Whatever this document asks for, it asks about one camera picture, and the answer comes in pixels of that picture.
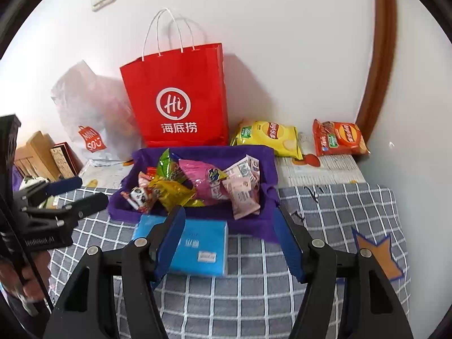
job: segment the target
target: white barcode sticker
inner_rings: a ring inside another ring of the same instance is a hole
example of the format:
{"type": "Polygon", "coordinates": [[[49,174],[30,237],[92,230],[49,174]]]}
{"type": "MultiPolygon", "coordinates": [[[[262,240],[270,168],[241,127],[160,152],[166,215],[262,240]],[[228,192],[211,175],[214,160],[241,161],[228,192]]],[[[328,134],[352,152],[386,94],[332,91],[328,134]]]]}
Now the white barcode sticker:
{"type": "Polygon", "coordinates": [[[199,251],[199,262],[216,262],[216,252],[199,251]]]}

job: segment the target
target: shopping bag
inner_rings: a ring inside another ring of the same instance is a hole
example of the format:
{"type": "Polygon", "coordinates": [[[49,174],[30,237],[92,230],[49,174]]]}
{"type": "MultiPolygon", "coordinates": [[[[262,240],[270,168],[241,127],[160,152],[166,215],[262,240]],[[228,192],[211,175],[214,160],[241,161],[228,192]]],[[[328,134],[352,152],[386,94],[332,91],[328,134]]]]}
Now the shopping bag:
{"type": "Polygon", "coordinates": [[[192,35],[192,46],[184,48],[179,26],[169,9],[154,16],[142,56],[121,67],[121,74],[148,147],[228,143],[222,45],[195,46],[192,35]],[[176,24],[180,49],[160,52],[158,21],[165,12],[176,24]],[[155,19],[158,53],[144,56],[155,19]]]}
{"type": "Polygon", "coordinates": [[[96,75],[84,62],[54,85],[51,98],[75,151],[95,165],[132,159],[143,145],[123,83],[96,75]]]}

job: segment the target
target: white plastic bag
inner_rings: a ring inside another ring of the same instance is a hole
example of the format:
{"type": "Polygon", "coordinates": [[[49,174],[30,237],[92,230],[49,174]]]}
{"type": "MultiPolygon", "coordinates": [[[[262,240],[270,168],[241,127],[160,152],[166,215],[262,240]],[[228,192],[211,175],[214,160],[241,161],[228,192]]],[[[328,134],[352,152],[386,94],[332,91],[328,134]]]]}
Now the white plastic bag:
{"type": "Polygon", "coordinates": [[[69,138],[95,165],[128,161],[142,148],[121,81],[98,76],[81,61],[57,81],[51,98],[69,138]]]}

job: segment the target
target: green label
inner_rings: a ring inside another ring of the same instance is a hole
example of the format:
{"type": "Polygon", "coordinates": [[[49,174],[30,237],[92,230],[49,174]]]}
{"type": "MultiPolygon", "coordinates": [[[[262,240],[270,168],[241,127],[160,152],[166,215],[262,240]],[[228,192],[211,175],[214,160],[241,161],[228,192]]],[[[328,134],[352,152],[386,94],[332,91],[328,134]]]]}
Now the green label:
{"type": "Polygon", "coordinates": [[[251,126],[243,127],[240,136],[249,139],[251,137],[251,126]]]}
{"type": "Polygon", "coordinates": [[[328,134],[328,142],[330,148],[338,147],[338,140],[336,139],[336,136],[334,136],[333,134],[328,134]]]}

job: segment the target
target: white circular logo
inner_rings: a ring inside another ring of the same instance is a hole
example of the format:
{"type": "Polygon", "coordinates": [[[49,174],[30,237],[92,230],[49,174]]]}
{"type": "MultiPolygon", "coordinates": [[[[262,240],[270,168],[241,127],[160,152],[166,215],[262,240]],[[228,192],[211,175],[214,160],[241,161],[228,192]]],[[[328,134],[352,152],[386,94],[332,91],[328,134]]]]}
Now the white circular logo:
{"type": "Polygon", "coordinates": [[[182,120],[183,118],[186,118],[190,113],[191,109],[190,98],[184,91],[178,88],[165,88],[161,90],[160,93],[157,95],[157,99],[155,99],[155,102],[157,104],[157,109],[159,110],[160,114],[170,120],[174,121],[182,120]],[[179,117],[171,116],[171,114],[180,113],[184,109],[185,111],[179,117]]]}

